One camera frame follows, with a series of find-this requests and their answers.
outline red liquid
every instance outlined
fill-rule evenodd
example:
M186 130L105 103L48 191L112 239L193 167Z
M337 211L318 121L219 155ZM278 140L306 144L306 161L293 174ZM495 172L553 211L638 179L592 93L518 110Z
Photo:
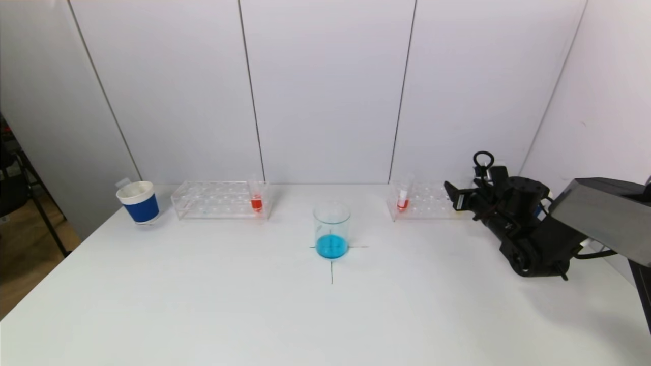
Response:
M409 200L408 199L405 200L404 206L400 206L400 203L398 203L397 206L398 206L398 211L403 212L407 209L407 206L409 206Z
M262 198L260 196L251 198L251 207L253 207L255 212L262 211Z

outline blue liquid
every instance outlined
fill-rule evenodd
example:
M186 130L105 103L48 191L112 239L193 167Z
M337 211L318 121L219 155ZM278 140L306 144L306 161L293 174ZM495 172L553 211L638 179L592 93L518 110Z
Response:
M348 243L338 235L323 235L316 241L316 252L328 259L339 258L346 254Z

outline white cup rim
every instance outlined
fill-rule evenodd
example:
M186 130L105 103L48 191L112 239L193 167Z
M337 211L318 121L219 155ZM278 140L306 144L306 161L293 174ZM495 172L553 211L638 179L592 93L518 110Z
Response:
M139 191L141 192L138 193L137 195L126 195L126 191L129 188L133 188L134 186L138 187ZM137 204L151 197L153 191L154 191L153 183L147 180L141 180L138 182L129 183L126 186L120 188L115 193L115 197L117 197L117 199L119 199L120 202L122 202L122 204Z

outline glass beaker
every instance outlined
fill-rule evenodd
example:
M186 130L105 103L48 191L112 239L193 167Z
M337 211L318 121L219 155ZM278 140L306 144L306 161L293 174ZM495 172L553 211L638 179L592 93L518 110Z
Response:
M324 258L336 259L348 250L350 209L341 202L328 201L314 207L316 252Z

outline black chair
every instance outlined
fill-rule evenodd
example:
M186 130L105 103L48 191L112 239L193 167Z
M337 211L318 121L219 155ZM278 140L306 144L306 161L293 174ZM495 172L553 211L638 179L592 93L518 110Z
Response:
M32 189L33 187L29 181L27 171L25 170L25 164L23 163L27 162L27 164L29 164L29 161L26 159L20 159L18 155L20 155L20 152L16 155L7 152L4 145L0 141L0 167L2 168L3 173L3 179L0 180L0 217L9 215L13 211L16 211L22 206L25 206L27 201L29 199L32 199L32 201L34 201L36 209L38 210L38 213L41 215L41 218L43 218L43 221L45 221L45 225L48 227L49 233L54 238L57 247L59 247L61 254L63 254L63 257L67 257L70 252L63 246L61 239L59 239L59 236L57 235L57 231L49 222L48 215L45 213L43 207L38 202L38 198L34 196ZM18 162L18 166L20 167L20 174L16 176L9 176L7 174L7 168L13 165L14 162ZM40 178L37 177L36 181L37 184L40 184L49 195L49 192L45 186L43 186L40 182Z

